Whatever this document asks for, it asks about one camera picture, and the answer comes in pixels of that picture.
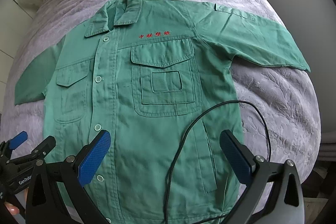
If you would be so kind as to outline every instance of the blue textured pad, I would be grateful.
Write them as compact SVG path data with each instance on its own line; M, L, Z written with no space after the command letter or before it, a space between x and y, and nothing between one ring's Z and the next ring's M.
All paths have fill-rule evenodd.
M26 131L22 131L18 135L16 135L13 139L9 142L9 149L15 150L20 145L22 145L28 139L28 134Z
M105 131L78 168L78 180L82 187L92 181L110 146L111 136Z
M250 185L252 181L251 167L226 131L222 131L219 137L219 144L239 182L245 185Z

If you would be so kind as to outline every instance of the lavender fleece blanket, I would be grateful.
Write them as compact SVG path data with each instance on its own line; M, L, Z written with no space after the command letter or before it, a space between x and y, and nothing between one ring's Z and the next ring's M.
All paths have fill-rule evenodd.
M0 142L25 130L28 141L13 156L31 153L42 141L43 101L14 106L16 81L43 50L56 44L73 27L90 18L107 0L45 0L20 46L6 86ZM208 1L238 8L283 24L267 0ZM306 72L292 68L262 68L235 59L231 66L237 96L255 104L268 125L272 158L296 163L301 181L311 172L320 146L320 115L313 85ZM241 105L245 144L255 155L267 158L265 130L254 109ZM257 207L264 205L270 187Z

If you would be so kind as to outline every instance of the black cable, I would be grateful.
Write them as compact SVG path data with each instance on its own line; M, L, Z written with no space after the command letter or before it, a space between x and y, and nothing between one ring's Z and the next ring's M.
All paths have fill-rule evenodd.
M230 101L225 101L225 102L222 102L222 103L219 103L211 108L209 108L208 110L204 111L201 115L199 115L192 123L191 125L187 128L187 130L185 131L184 135L183 135L183 138L180 142L180 145L177 149L177 152L175 154L175 157L170 165L170 168L169 168L169 173L168 173L168 185L167 185L167 189L166 189L166 198L165 198L165 203L164 203L164 220L165 220L165 224L168 224L168 201L169 201L169 194L170 194L170 186L171 186L171 178L172 178L172 175L173 175L173 170L174 170L174 167L175 167L175 164L177 162L177 159L179 158L179 155L181 154L181 151L182 151L182 148L184 146L184 143L185 143L185 140L187 139L187 136L188 136L188 133L189 131L191 130L191 128L196 124L196 122L202 118L205 114L207 114L208 112L210 112L211 110L214 110L215 108L217 107L220 107L222 105L226 105L226 104L230 104L230 103L244 103L244 104L248 104L252 107L254 107L254 109L258 112L262 122L264 123L264 126L265 126L265 133L266 133L266 138L267 138L267 141L268 141L268 161L271 160L271 141L270 141L270 138L269 138L269 133L268 133L268 128L267 128L267 125L266 125L266 122L264 120L264 117L261 115L259 109L252 103L248 102L248 101L243 101L243 100L230 100ZM214 219L219 219L219 218L223 218L225 216L219 216L219 217L216 217L216 218L208 218L208 219L205 219L205 220L202 220L200 222L196 222L196 223L193 223L193 224L200 224L200 223L204 223L204 222L208 222L208 221L211 221L211 220L214 220Z

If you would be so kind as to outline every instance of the metal screw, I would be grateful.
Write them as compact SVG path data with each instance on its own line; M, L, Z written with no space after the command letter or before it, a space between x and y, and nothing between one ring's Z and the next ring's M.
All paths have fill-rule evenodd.
M37 166L41 166L43 164L43 160L38 160L37 162L36 162L36 165Z
M263 156L260 156L260 155L255 156L255 159L256 159L258 162L264 162L264 161L265 161L265 158L264 158Z
M289 166L294 166L294 162L292 160L287 160L286 162Z
M73 162L75 160L74 156L67 157L67 162Z

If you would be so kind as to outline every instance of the jacket's left sleeve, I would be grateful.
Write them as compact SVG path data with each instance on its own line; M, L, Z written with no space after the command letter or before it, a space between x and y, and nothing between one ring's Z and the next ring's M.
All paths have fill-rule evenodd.
M189 14L201 39L231 60L310 71L289 31L275 21L211 3L194 5Z
M53 76L65 36L47 48L28 65L15 86L15 105L43 100L44 90Z

